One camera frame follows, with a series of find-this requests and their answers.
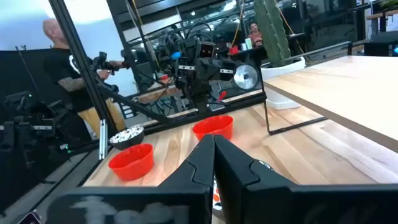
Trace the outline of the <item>silver aluminium bracket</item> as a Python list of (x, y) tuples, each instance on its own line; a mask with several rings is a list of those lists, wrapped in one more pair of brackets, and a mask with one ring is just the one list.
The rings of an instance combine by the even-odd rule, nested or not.
[(99, 160), (105, 159), (108, 154), (108, 125), (105, 119), (100, 121)]

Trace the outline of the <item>tall green cactus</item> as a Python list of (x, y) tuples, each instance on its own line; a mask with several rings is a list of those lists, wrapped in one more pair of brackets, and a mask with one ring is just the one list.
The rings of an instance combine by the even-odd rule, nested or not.
[(254, 11), (271, 65), (283, 67), (291, 64), (289, 42), (275, 0), (254, 0)]

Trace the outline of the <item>red mini bowl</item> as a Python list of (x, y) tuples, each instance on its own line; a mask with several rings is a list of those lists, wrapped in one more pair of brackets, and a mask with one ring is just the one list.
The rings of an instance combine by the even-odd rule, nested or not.
[(131, 146), (114, 156), (108, 167), (124, 182), (146, 175), (154, 166), (154, 148), (151, 144)]
[(201, 140), (207, 134), (222, 135), (231, 140), (233, 137), (233, 117), (229, 115), (218, 115), (206, 118), (192, 128), (192, 131), (198, 140)]

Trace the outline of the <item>black frame diagonal brace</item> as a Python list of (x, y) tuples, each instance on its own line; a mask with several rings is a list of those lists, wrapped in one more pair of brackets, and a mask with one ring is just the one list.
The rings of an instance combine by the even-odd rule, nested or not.
[(104, 84), (98, 83), (96, 87), (100, 92), (102, 92), (102, 94), (106, 95), (107, 97), (113, 98), (117, 102), (124, 103), (125, 105), (128, 105), (131, 109), (135, 109), (136, 111), (143, 113), (146, 116), (154, 120), (157, 120), (158, 122), (166, 123), (170, 120), (168, 117), (164, 115), (160, 115), (153, 111), (148, 110), (145, 106), (142, 106), (140, 103), (135, 103), (132, 100), (129, 100), (128, 98), (111, 91), (111, 89), (106, 87)]

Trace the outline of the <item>black bowl white speckled inside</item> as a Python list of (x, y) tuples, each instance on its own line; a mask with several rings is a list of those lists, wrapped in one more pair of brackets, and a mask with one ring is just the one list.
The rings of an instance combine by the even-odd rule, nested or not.
[(144, 127), (140, 124), (131, 126), (109, 139), (116, 149), (123, 151), (131, 146), (140, 144), (144, 140)]

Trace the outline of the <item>wooden shelf table black legs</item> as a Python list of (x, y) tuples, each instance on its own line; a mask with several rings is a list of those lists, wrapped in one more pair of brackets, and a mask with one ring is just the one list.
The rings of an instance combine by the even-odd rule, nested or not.
[(398, 152), (398, 57), (344, 56), (277, 78), (308, 109)]

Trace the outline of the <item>black handheld controller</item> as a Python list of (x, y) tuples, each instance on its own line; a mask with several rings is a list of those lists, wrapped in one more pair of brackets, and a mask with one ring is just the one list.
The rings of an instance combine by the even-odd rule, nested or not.
[(99, 55), (93, 59), (93, 63), (91, 64), (91, 68), (94, 71), (97, 70), (107, 70), (111, 75), (114, 75), (121, 68), (129, 69), (130, 65), (126, 62), (113, 62), (107, 60), (106, 52), (99, 52)]

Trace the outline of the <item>round silver studio light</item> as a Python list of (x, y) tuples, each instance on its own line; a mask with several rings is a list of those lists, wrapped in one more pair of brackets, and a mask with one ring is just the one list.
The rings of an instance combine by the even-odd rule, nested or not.
[(241, 63), (234, 71), (233, 81), (238, 88), (249, 91), (257, 87), (259, 75), (255, 67), (248, 63)]

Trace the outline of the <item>black frame base rail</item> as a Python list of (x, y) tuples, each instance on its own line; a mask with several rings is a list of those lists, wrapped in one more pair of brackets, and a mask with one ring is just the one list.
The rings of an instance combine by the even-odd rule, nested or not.
[(259, 103), (265, 102), (265, 100), (266, 95), (261, 90), (250, 91), (242, 95), (222, 100), (221, 106), (216, 109), (211, 109), (206, 113), (200, 114), (197, 109), (190, 109), (168, 116), (169, 120), (165, 123), (151, 120), (142, 123), (141, 126), (144, 127), (144, 134), (148, 136), (150, 134), (194, 123), (211, 116), (226, 114), (232, 111), (257, 105)]

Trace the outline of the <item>person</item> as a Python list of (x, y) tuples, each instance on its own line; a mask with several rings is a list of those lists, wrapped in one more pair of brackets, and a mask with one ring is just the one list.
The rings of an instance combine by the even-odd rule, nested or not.
[(258, 28), (258, 25), (255, 22), (252, 22), (250, 24), (250, 30), (251, 33), (248, 35), (248, 37), (251, 40), (252, 46), (253, 47), (259, 47), (262, 45), (262, 34)]
[(67, 38), (56, 19), (44, 20), (42, 27), (44, 34), (53, 42), (50, 55), (44, 60), (45, 72), (53, 86), (66, 94), (72, 104), (72, 110), (90, 125), (98, 137), (100, 117), (76, 65)]

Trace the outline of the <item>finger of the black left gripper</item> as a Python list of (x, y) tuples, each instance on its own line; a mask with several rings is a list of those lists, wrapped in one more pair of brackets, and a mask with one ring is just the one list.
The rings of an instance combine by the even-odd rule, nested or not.
[(194, 74), (192, 78), (192, 92), (193, 93), (203, 93), (206, 90), (206, 84), (200, 79), (198, 73)]
[(218, 74), (217, 73), (208, 73), (205, 75), (205, 90), (207, 93), (211, 92), (211, 84), (214, 81), (217, 81), (218, 79)]

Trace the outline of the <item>black aluminium frame post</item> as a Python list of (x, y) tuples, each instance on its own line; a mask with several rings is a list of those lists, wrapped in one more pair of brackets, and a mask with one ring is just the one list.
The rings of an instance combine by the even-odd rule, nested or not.
[(117, 128), (111, 113), (109, 112), (108, 106), (106, 105), (106, 100), (98, 89), (98, 82), (95, 80), (98, 78), (98, 74), (88, 63), (86, 52), (81, 44), (81, 40), (64, 0), (49, 0), (49, 3), (53, 13), (55, 14), (55, 18), (68, 41), (70, 50), (76, 61), (77, 67), (80, 69), (80, 73), (85, 81), (88, 94), (93, 102), (96, 112), (100, 120), (107, 126), (107, 134), (105, 137), (109, 139), (113, 134), (117, 133)]

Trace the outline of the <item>white plant pot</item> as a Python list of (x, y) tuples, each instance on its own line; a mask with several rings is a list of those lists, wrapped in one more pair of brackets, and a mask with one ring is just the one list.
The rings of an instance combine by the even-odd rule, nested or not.
[(261, 75), (264, 82), (264, 91), (266, 94), (266, 103), (275, 110), (288, 110), (301, 107), (301, 104), (291, 99), (292, 95), (286, 90), (278, 87), (275, 82), (281, 75), (286, 75), (305, 68), (304, 57), (293, 59), (289, 65), (273, 67), (269, 63), (261, 65)]

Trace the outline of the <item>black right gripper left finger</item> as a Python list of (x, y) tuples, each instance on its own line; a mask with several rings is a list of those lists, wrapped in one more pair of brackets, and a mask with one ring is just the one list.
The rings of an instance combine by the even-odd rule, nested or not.
[(46, 224), (211, 224), (215, 140), (206, 135), (156, 187), (79, 187), (56, 198)]

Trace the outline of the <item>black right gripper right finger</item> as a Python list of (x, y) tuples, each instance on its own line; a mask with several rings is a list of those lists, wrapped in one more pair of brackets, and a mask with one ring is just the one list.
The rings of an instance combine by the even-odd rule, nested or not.
[(227, 223), (398, 224), (398, 184), (296, 184), (223, 136), (215, 175)]

